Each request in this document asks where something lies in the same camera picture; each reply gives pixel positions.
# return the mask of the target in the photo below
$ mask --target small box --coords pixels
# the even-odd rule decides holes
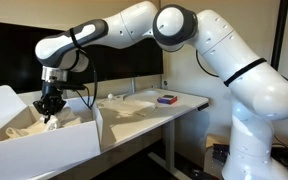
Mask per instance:
[[[164,95],[157,99],[157,102],[163,103],[163,104],[173,104],[176,101],[177,101],[177,96],[173,96],[173,95]]]
[[[41,115],[10,87],[0,87],[0,179],[29,179],[100,154],[99,109],[94,106],[90,111],[80,98],[66,101],[84,123],[8,140],[7,127],[25,128]]]

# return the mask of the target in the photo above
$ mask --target white cloth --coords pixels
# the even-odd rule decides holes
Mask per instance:
[[[156,109],[156,104],[148,101],[125,100],[113,108],[114,111],[121,115],[137,114],[140,116],[147,116]]]
[[[42,116],[38,121],[25,129],[9,127],[6,129],[5,133],[10,137],[10,139],[13,139],[82,123],[81,118],[75,116],[70,107],[64,107],[60,113],[51,116],[50,120],[46,124],[43,121],[44,117]]]

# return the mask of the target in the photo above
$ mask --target black monitor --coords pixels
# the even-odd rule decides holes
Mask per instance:
[[[0,23],[0,85],[9,85],[16,93],[41,90],[42,65],[35,46],[44,37],[61,32]],[[98,81],[163,74],[162,49],[154,39],[124,49],[92,45],[85,50],[95,64]],[[68,81],[94,82],[91,66],[80,73],[69,72]]]

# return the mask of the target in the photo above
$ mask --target white wall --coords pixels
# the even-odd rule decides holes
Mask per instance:
[[[215,10],[235,28],[255,53],[269,63],[279,3],[279,0],[161,0],[162,7],[178,4],[197,13],[205,9]],[[288,29],[286,33],[280,70],[288,75]],[[207,133],[230,136],[230,91],[221,80],[202,71],[196,62],[194,48],[184,46],[178,52],[166,53],[165,57],[166,73],[163,80],[168,82],[166,88],[211,100],[210,107],[181,117],[176,123],[177,152],[203,166]],[[202,64],[214,73],[204,60]],[[288,142],[288,120],[274,124],[277,135]]]
[[[28,25],[34,27],[67,30],[85,21],[95,18],[105,18],[123,9],[140,2],[140,0],[0,0],[0,22]],[[159,7],[158,0],[151,0]],[[151,85],[160,85],[160,76],[140,77],[136,79],[136,89],[144,89]],[[107,97],[107,94],[122,94],[130,92],[130,79],[113,80],[99,83],[98,97]],[[88,84],[93,92],[93,84]],[[25,93],[19,95],[22,100],[31,104],[41,97],[40,92]],[[68,92],[69,97],[77,94]],[[58,179],[90,179],[109,167],[138,152],[144,147],[161,139],[161,128],[149,132],[132,140],[112,151],[92,159],[62,175]]]

